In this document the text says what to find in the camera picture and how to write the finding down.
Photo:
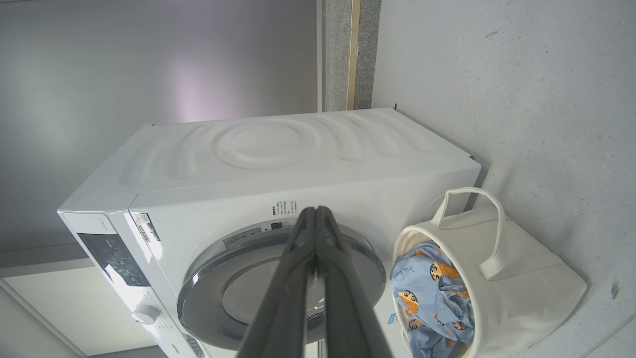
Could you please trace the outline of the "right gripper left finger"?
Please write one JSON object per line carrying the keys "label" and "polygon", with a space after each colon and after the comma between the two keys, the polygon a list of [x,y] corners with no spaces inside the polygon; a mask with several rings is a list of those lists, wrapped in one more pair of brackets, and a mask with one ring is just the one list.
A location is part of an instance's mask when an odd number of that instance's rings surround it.
{"label": "right gripper left finger", "polygon": [[237,358],[304,358],[307,285],[317,256],[319,213],[320,207],[301,212]]}

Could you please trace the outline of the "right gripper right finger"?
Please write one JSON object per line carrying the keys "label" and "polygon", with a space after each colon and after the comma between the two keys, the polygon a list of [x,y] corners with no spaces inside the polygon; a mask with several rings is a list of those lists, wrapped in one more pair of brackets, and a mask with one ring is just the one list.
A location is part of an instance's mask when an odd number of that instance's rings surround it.
{"label": "right gripper right finger", "polygon": [[327,358],[393,358],[331,210],[317,208],[317,262],[325,281]]}

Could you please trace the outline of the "round washing machine door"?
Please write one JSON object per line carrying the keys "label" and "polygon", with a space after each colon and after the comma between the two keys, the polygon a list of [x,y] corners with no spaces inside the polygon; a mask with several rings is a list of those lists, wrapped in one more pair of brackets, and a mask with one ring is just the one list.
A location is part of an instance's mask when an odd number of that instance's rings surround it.
{"label": "round washing machine door", "polygon": [[[261,227],[262,232],[230,249],[223,239],[234,233],[227,235],[194,260],[177,300],[178,319],[190,335],[205,344],[238,351],[296,220],[297,217],[282,218],[245,227],[243,231]],[[386,285],[383,263],[361,234],[338,226],[364,292],[375,305]],[[306,298],[307,344],[313,344],[325,339],[324,283],[315,274],[308,283]]]}

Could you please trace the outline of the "blue cartoon print garment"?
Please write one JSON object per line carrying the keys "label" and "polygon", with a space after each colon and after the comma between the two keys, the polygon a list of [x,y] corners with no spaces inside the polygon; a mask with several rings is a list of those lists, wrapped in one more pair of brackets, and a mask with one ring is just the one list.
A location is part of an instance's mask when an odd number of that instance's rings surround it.
{"label": "blue cartoon print garment", "polygon": [[393,297],[406,312],[413,358],[451,358],[475,337],[470,293],[459,270],[435,242],[418,243],[400,256],[391,274]]}

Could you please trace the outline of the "white washing machine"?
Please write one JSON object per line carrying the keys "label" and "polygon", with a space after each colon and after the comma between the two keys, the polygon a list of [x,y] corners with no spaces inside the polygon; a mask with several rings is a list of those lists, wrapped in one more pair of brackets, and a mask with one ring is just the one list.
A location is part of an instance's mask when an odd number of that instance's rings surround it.
{"label": "white washing machine", "polygon": [[[114,284],[100,269],[131,313],[137,304],[161,312],[143,326],[169,358],[235,358],[180,323],[189,268],[227,235],[326,206],[383,263],[375,315],[393,356],[410,358],[399,324],[387,324],[396,312],[389,283],[396,239],[430,220],[447,190],[474,186],[480,171],[471,154],[390,108],[146,125],[58,213],[98,267],[78,234],[120,236],[150,287]],[[298,212],[273,216],[282,200],[296,200]],[[148,213],[160,242],[143,240],[132,213]]]}

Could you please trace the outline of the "cream fabric laundry basket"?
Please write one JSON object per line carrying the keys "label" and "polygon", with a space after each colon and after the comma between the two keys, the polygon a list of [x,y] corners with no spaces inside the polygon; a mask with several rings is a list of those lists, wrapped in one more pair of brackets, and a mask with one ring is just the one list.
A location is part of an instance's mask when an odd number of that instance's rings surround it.
{"label": "cream fabric laundry basket", "polygon": [[421,243],[435,243],[447,255],[473,308],[474,338],[449,358],[511,358],[558,328],[587,288],[481,188],[447,191],[431,220],[402,229],[393,259]]}

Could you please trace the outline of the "grey strip label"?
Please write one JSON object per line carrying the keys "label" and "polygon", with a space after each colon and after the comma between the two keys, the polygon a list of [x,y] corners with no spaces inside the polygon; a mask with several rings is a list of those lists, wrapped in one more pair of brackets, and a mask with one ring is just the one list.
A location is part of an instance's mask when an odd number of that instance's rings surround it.
{"label": "grey strip label", "polygon": [[261,227],[255,227],[255,228],[243,231],[241,233],[234,233],[234,235],[224,238],[223,243],[227,249],[230,249],[238,245],[240,242],[246,240],[247,238],[254,236],[255,234],[259,234],[261,232],[262,232]]}

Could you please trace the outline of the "white round control knob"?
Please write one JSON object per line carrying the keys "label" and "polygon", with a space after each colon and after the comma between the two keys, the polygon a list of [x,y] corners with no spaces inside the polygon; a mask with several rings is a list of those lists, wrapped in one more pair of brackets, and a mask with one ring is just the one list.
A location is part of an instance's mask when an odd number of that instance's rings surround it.
{"label": "white round control knob", "polygon": [[161,312],[153,306],[147,304],[137,304],[132,311],[132,318],[143,325],[154,325]]}

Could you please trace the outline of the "silver rectangular sticker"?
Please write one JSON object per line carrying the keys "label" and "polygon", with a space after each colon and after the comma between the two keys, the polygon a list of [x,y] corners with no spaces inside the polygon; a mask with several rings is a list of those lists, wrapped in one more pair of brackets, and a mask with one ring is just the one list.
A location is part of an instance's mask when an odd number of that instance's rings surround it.
{"label": "silver rectangular sticker", "polygon": [[160,242],[160,238],[148,213],[132,213],[132,218],[146,243]]}

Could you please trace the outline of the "dark control panel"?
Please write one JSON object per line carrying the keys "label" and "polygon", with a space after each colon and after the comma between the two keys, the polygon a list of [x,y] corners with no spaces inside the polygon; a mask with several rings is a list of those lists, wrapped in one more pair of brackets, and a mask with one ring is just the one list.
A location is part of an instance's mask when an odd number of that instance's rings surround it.
{"label": "dark control panel", "polygon": [[118,234],[79,233],[80,240],[114,284],[150,287],[150,283]]}

